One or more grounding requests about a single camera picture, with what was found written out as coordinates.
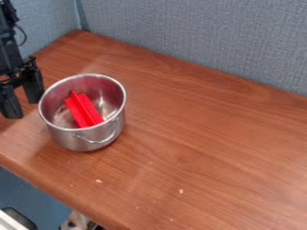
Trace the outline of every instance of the cable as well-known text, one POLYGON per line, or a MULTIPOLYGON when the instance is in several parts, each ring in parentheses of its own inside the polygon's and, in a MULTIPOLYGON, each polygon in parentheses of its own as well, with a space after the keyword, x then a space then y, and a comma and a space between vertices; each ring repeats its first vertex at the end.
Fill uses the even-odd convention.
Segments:
POLYGON ((18 26, 17 24, 16 24, 14 26, 16 26, 16 28, 20 30, 20 32, 21 32, 22 35, 24 35, 24 40, 21 41, 20 44, 17 44, 17 46, 20 47, 20 46, 24 45, 24 43, 25 43, 25 41, 26 41, 26 39, 28 39, 28 36, 26 36, 26 33, 24 32, 24 29, 21 28, 21 26, 18 26))

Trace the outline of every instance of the wooden tabletop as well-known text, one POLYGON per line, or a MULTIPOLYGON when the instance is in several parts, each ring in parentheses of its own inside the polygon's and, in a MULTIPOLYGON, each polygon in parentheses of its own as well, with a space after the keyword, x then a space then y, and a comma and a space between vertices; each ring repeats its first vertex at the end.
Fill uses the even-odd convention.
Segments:
POLYGON ((119 80, 125 127, 92 153, 37 112, 0 119, 0 164, 107 230, 305 229, 307 99, 84 31, 37 53, 45 86, 119 80))

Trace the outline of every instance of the pot handle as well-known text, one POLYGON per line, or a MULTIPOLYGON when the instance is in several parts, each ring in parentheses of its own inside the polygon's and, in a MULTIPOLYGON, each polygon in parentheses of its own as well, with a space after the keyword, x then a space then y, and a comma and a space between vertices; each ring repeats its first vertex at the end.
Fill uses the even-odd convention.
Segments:
POLYGON ((116 128, 117 128, 117 124, 119 124, 119 118, 113 122, 115 122, 115 125, 113 125, 112 134, 103 140, 89 140, 84 136, 79 135, 77 133, 75 133, 73 136, 83 139, 87 142, 89 142, 91 144, 103 144, 103 143, 108 142, 115 136, 116 128))

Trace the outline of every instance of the pot rim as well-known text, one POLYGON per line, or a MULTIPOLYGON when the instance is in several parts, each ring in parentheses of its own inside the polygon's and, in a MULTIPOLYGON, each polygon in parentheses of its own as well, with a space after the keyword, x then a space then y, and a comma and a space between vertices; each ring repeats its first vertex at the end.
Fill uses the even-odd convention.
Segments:
POLYGON ((44 92, 43 97, 41 97, 40 102, 39 102, 39 113, 40 113, 40 116, 41 116, 43 121, 44 121, 51 127, 56 128, 56 129, 60 129, 60 130, 63 130, 63 131, 72 131, 72 132, 73 132, 73 131, 87 131, 87 130, 92 130, 92 129, 97 128, 97 127, 101 127, 101 126, 107 125, 108 123, 116 121, 116 118, 117 118, 119 114, 120 114, 121 111, 124 110, 125 100, 127 100, 125 89, 124 89, 123 85, 121 85, 113 78, 111 78, 109 76, 107 76, 107 75, 99 75, 99 74, 80 74, 80 75, 72 75, 72 76, 64 78, 63 80, 60 80, 59 82, 56 82, 55 84, 52 84, 52 86, 51 86, 51 87, 47 89, 47 91, 44 92), (75 78, 84 77, 84 76, 95 76, 95 77, 97 77, 97 78, 107 78, 108 80, 113 81, 113 82, 120 86, 121 91, 123 91, 123 95, 124 95, 123 103, 121 103, 120 109, 119 109, 119 111, 116 111, 116 112, 113 113, 113 115, 108 118, 108 120, 105 120, 104 122, 101 122, 100 124, 97 124, 97 125, 95 125, 95 126, 91 126, 91 127, 87 127, 87 128, 63 128, 63 127, 55 126, 55 125, 52 124, 52 122, 51 122, 49 120, 47 120, 45 117, 44 117, 44 115, 43 115, 43 112, 41 112, 43 100, 44 100, 44 98, 45 98, 48 92, 49 92, 56 86, 59 86, 60 84, 63 84, 64 82, 67 82, 67 81, 69 81, 69 80, 72 80, 72 79, 75 79, 75 78))

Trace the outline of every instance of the stainless steel pot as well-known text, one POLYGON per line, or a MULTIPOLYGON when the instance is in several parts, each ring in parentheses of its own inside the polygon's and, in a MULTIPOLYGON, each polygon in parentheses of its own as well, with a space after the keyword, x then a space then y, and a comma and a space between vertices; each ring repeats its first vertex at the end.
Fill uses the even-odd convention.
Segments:
POLYGON ((119 137, 124 128, 124 105, 121 84, 105 75, 83 74, 67 77, 48 88, 39 103, 39 112, 60 146, 73 151, 92 151, 119 137), (72 90, 88 95, 104 118, 101 124, 77 127, 64 103, 72 90))

